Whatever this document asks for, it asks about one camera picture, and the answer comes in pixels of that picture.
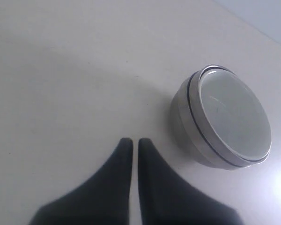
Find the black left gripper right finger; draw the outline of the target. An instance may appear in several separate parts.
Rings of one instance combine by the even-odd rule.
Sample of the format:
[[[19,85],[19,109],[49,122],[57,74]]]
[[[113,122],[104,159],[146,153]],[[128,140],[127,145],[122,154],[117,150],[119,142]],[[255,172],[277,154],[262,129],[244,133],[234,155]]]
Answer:
[[[138,142],[138,189],[144,225],[242,225],[231,207],[181,178],[153,142]]]

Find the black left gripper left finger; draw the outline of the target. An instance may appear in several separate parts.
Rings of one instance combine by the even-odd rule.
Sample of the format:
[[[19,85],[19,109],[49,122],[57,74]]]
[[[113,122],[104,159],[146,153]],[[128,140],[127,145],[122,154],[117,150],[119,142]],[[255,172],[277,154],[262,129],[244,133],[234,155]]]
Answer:
[[[133,142],[120,139],[102,167],[65,196],[41,207],[32,225],[127,225]]]

